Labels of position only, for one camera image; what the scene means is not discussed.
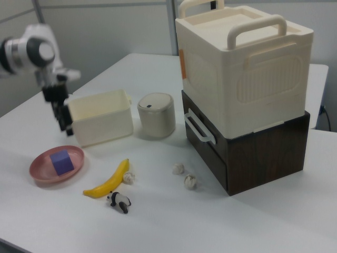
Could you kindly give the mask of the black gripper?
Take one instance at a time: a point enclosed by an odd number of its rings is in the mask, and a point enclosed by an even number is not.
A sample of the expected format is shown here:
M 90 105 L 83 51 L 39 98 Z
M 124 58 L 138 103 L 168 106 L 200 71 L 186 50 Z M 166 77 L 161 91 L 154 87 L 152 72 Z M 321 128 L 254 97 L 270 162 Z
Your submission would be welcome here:
M 67 77 L 63 74 L 56 76 L 56 83 L 42 88 L 44 99 L 52 104 L 52 109 L 61 131 L 66 131 L 68 136 L 72 136 L 72 117 L 68 105 L 64 101 L 68 98 L 66 86 Z

